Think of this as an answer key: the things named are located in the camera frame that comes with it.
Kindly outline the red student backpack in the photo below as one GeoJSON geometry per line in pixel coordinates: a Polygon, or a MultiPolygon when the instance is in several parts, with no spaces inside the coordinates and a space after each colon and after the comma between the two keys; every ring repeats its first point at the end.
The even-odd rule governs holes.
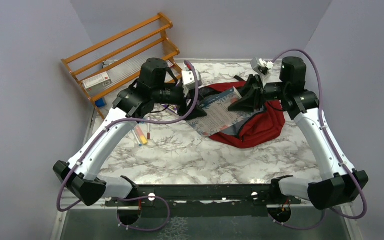
{"type": "Polygon", "coordinates": [[[239,149],[249,149],[279,137],[286,123],[278,100],[265,104],[265,112],[257,112],[236,125],[209,136],[213,141],[239,149]]]}

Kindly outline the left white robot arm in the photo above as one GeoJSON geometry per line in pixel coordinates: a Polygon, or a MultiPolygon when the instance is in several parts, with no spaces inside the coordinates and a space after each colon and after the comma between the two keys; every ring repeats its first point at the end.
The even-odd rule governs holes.
{"type": "Polygon", "coordinates": [[[99,173],[104,162],[119,142],[139,123],[172,125],[204,117],[199,108],[200,73],[188,60],[187,70],[180,80],[166,82],[172,70],[165,60],[149,58],[141,66],[139,77],[120,91],[102,125],[69,160],[57,161],[53,171],[61,182],[56,208],[66,212],[79,203],[95,204],[101,198],[118,198],[124,205],[137,200],[134,184],[123,177],[101,178],[99,173]],[[147,119],[156,104],[178,106],[178,118],[170,121],[147,119]]]}

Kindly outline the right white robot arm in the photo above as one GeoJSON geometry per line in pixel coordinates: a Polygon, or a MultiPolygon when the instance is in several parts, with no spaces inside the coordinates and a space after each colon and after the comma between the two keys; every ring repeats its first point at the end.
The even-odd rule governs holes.
{"type": "Polygon", "coordinates": [[[369,181],[364,170],[357,170],[349,162],[329,129],[321,101],[306,89],[307,66],[294,56],[281,61],[279,82],[268,83],[274,63],[254,58],[250,75],[240,89],[241,98],[229,106],[229,111],[252,112],[266,103],[279,100],[282,110],[287,112],[303,133],[317,162],[321,181],[311,182],[293,176],[272,180],[268,190],[269,199],[280,204],[289,196],[310,201],[318,210],[330,209],[351,203],[362,197],[362,189],[369,181]]]}

